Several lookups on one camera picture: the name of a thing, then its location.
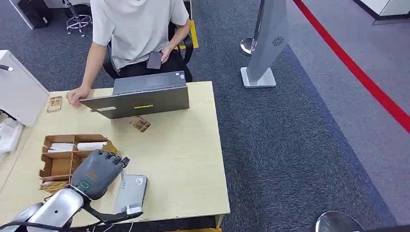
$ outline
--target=table leg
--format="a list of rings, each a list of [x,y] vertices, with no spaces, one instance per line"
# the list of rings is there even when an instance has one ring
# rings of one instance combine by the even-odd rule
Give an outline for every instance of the table leg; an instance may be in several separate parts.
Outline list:
[[[224,214],[215,215],[216,229],[220,228],[220,224],[222,223],[223,216],[225,216],[225,215]]]

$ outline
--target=small brown box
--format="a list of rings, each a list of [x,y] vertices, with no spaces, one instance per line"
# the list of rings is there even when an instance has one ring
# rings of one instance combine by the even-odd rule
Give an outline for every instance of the small brown box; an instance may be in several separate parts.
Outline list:
[[[102,147],[103,151],[117,153],[113,143],[100,134],[63,134],[49,135],[44,139],[41,160],[44,167],[39,171],[39,178],[43,181],[40,190],[56,192],[71,182],[71,176],[76,168],[92,152],[78,151],[79,143],[107,142]],[[52,143],[72,143],[75,146],[72,151],[48,153]]]

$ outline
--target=stanchion base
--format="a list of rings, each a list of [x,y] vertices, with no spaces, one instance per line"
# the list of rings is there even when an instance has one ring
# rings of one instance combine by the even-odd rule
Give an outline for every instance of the stanchion base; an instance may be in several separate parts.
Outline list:
[[[352,217],[336,211],[322,214],[316,222],[316,232],[364,232],[363,227]]]
[[[253,37],[244,38],[241,41],[242,52],[247,56],[252,56]]]
[[[256,83],[249,82],[249,77],[246,69],[247,67],[241,68],[242,81],[245,88],[267,88],[276,86],[275,77],[273,76],[273,72],[270,68],[266,70],[266,72]]]

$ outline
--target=man's arm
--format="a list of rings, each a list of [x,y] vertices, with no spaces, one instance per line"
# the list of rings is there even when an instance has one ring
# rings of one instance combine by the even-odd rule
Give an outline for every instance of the man's arm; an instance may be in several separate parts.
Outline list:
[[[189,31],[191,30],[190,20],[188,19],[185,25],[177,27],[178,28],[176,29],[175,35],[172,37],[168,46],[162,49],[162,63],[165,63],[168,60],[169,54],[174,49],[174,47],[176,47],[188,35]]]
[[[80,98],[85,98],[89,94],[91,85],[103,65],[106,51],[106,46],[94,42],[91,44],[87,57],[86,70],[84,71],[83,83],[80,87],[71,90],[66,95],[71,105],[77,104]]]

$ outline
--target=laptop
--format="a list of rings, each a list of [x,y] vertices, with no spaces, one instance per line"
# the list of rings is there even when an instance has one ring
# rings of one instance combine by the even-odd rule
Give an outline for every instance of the laptop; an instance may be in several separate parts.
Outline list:
[[[112,96],[80,102],[110,119],[190,107],[183,71],[119,78],[114,81]]]

